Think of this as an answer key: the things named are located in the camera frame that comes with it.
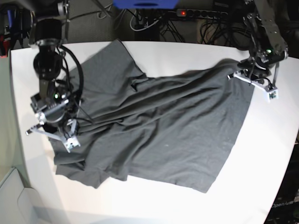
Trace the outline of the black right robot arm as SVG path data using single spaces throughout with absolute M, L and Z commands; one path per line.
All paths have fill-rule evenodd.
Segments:
M 39 50 L 33 60 L 39 92 L 31 98 L 31 107 L 40 125 L 65 126 L 79 108 L 84 87 L 82 67 L 75 55 L 63 45 L 68 36 L 68 26 L 63 25 L 60 17 L 69 22 L 70 2 L 23 0 L 21 3 L 31 15 L 29 45 Z M 69 54 L 77 66 L 77 90 L 71 84 L 65 54 Z

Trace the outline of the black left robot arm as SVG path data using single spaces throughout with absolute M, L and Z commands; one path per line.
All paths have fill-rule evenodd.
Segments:
M 269 70 L 288 57 L 288 46 L 275 22 L 274 10 L 266 0 L 245 0 L 243 20 L 250 31 L 249 58 L 240 62 L 245 77 L 269 76 Z

